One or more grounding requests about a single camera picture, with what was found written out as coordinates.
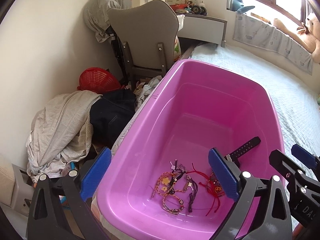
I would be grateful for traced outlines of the black wrist watch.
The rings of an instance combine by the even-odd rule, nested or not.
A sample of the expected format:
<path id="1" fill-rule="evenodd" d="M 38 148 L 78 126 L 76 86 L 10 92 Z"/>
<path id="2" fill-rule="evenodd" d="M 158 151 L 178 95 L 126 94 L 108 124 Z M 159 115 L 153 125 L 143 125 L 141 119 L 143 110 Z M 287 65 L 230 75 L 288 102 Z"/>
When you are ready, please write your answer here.
<path id="1" fill-rule="evenodd" d="M 251 140 L 247 141 L 239 148 L 225 156 L 225 159 L 232 161 L 236 164 L 237 167 L 240 167 L 239 158 L 245 155 L 251 149 L 257 147 L 260 144 L 261 140 L 259 137 L 253 137 Z"/>

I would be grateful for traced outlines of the yellow flower charm keychain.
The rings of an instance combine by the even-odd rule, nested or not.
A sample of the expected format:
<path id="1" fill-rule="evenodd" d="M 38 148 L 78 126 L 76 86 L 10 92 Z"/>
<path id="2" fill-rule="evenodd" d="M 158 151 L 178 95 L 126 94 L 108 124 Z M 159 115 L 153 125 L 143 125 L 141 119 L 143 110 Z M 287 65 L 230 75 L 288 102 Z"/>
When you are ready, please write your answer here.
<path id="1" fill-rule="evenodd" d="M 161 191 L 167 192 L 169 184 L 170 184 L 170 178 L 169 177 L 164 177 L 161 180 Z"/>

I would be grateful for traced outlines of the beige crumpled blanket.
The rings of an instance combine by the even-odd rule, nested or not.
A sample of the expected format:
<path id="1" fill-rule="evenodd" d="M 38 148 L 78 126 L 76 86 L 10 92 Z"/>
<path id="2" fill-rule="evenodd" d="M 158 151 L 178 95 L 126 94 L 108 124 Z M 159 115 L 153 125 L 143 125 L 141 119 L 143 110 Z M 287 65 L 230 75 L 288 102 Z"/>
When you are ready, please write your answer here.
<path id="1" fill-rule="evenodd" d="M 43 174 L 63 176 L 70 163 L 89 154 L 93 135 L 90 110 L 100 98 L 89 90 L 61 94 L 36 113 L 26 142 L 27 174 L 33 183 Z"/>

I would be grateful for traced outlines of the pink plastic tub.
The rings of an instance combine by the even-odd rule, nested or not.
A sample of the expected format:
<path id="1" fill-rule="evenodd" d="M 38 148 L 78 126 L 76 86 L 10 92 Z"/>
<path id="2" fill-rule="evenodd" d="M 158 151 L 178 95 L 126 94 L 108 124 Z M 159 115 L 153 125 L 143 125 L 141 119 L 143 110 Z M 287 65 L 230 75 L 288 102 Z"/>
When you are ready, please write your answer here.
<path id="1" fill-rule="evenodd" d="M 227 155 L 253 137 L 261 142 L 239 159 L 240 168 L 268 179 L 276 174 L 268 157 L 284 143 L 266 90 L 211 64 L 180 61 L 140 108 L 99 184 L 93 213 L 119 239 L 209 239 L 233 204 L 203 187 L 209 150 Z M 200 186 L 192 212 L 178 215 L 164 211 L 153 192 L 175 162 L 196 169 Z"/>

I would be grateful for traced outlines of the dark navy jeans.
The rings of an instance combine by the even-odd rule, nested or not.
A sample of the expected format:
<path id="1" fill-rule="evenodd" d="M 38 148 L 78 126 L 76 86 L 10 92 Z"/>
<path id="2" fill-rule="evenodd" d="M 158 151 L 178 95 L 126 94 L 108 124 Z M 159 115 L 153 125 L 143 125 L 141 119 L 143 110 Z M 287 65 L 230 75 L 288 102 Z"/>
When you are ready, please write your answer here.
<path id="1" fill-rule="evenodd" d="M 117 138 L 135 114 L 136 96 L 129 89 L 103 94 L 90 110 L 93 126 L 92 142 L 112 148 Z"/>

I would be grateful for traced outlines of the red plastic basket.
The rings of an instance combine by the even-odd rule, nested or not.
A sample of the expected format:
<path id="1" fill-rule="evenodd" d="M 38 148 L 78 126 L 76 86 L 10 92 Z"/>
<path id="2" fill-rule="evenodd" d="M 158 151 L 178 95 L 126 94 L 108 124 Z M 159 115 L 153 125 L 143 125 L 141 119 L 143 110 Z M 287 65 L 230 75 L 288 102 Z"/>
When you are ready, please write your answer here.
<path id="1" fill-rule="evenodd" d="M 121 89 L 117 78 L 109 71 L 91 67 L 84 70 L 79 77 L 77 90 L 89 90 L 97 94 L 105 94 L 110 91 Z"/>

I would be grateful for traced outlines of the beige teddy bear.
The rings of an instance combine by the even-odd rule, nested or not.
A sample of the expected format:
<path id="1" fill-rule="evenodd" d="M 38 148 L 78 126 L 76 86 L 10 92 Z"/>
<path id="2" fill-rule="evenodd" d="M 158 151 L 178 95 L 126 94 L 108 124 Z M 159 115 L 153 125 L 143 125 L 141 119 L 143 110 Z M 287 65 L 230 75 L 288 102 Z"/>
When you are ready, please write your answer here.
<path id="1" fill-rule="evenodd" d="M 298 27 L 295 32 L 287 29 L 277 18 L 273 20 L 273 25 L 310 52 L 314 61 L 318 61 L 316 58 L 319 57 L 319 20 L 315 13 L 310 13 L 305 23 L 302 23 L 303 26 Z"/>

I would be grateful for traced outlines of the white plastic bag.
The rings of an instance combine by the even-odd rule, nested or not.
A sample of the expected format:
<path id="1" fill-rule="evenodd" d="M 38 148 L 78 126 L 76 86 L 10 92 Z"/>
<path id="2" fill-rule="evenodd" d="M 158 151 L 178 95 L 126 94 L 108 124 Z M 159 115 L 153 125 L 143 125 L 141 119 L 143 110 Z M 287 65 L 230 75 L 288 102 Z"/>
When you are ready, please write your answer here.
<path id="1" fill-rule="evenodd" d="M 180 41 L 177 33 L 183 29 L 185 15 L 177 15 L 176 18 L 177 20 L 174 22 L 174 32 L 176 34 L 174 41 L 174 62 L 178 61 L 182 56 Z"/>

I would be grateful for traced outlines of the grey window seat blanket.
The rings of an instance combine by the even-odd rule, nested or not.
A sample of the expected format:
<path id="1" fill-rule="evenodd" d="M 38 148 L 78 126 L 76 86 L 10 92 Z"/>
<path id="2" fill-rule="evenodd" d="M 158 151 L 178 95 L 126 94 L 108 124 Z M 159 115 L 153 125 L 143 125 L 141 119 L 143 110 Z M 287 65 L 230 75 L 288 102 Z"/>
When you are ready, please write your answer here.
<path id="1" fill-rule="evenodd" d="M 312 75 L 311 54 L 291 37 L 268 23 L 246 14 L 236 14 L 233 39 L 249 46 L 278 53 L 301 71 Z"/>

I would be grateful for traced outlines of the grey curved desk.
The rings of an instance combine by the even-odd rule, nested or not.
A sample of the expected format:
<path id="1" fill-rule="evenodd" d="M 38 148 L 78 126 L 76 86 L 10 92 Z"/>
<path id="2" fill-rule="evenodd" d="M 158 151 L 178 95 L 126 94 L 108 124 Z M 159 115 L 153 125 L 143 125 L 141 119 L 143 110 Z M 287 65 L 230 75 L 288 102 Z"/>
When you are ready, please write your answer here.
<path id="1" fill-rule="evenodd" d="M 227 21 L 202 15 L 184 15 L 183 27 L 177 36 L 226 46 Z"/>

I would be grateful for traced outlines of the grey chair backrest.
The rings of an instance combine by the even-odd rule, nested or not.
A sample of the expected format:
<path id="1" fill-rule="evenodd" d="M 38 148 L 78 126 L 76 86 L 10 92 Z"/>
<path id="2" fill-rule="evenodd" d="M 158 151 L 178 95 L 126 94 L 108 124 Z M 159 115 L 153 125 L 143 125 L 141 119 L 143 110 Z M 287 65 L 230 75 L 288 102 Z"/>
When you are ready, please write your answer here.
<path id="1" fill-rule="evenodd" d="M 129 45 L 133 65 L 161 69 L 158 44 L 163 44 L 165 62 L 174 64 L 174 45 L 178 32 L 178 18 L 171 7 L 153 0 L 130 9 L 109 9 L 109 22 L 120 41 Z"/>

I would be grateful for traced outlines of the blue shark plush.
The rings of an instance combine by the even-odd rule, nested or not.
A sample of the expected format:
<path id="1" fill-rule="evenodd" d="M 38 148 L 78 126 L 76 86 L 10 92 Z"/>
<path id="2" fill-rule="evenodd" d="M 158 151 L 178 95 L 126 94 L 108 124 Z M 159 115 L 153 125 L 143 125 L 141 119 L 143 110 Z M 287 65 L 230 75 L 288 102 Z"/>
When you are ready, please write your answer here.
<path id="1" fill-rule="evenodd" d="M 243 0 L 233 0 L 231 11 L 237 12 L 239 14 L 244 14 L 254 8 L 254 5 L 245 6 Z"/>

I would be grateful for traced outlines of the grey cloth on chair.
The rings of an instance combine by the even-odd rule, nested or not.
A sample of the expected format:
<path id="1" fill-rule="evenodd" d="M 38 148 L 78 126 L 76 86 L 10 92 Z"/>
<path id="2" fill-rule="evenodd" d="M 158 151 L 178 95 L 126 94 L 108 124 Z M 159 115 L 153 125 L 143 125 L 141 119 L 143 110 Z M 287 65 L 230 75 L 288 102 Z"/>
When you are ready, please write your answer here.
<path id="1" fill-rule="evenodd" d="M 108 10 L 130 8 L 131 0 L 89 0 L 83 10 L 84 23 L 94 32 L 96 40 L 103 43 L 110 37 L 106 31 L 111 26 Z"/>

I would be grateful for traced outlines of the black toy car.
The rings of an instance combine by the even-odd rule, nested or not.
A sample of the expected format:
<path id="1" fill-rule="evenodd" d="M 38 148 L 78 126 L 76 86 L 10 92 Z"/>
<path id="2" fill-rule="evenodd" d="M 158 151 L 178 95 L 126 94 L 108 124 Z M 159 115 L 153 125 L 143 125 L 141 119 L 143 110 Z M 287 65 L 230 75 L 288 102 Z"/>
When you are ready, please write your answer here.
<path id="1" fill-rule="evenodd" d="M 190 7 L 190 11 L 192 14 L 195 14 L 195 15 L 207 16 L 207 9 L 203 6 L 192 5 Z"/>

